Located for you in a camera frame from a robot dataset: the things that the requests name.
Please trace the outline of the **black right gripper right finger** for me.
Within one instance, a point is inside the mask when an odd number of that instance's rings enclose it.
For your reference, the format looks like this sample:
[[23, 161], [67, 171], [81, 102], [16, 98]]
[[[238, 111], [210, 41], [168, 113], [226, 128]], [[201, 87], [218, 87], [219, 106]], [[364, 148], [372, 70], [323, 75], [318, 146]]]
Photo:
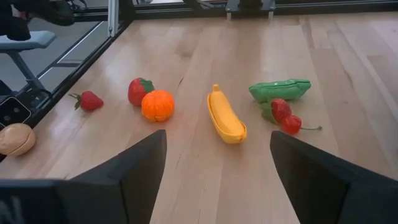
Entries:
[[397, 181], [281, 131], [270, 150], [300, 223], [397, 224]]

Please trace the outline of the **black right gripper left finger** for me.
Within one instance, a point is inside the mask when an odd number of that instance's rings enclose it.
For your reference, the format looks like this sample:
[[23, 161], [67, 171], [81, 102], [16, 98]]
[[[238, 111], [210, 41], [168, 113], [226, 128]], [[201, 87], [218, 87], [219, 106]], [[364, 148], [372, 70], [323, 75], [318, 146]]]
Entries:
[[57, 185], [69, 223], [149, 223], [165, 169], [160, 129], [106, 162]]

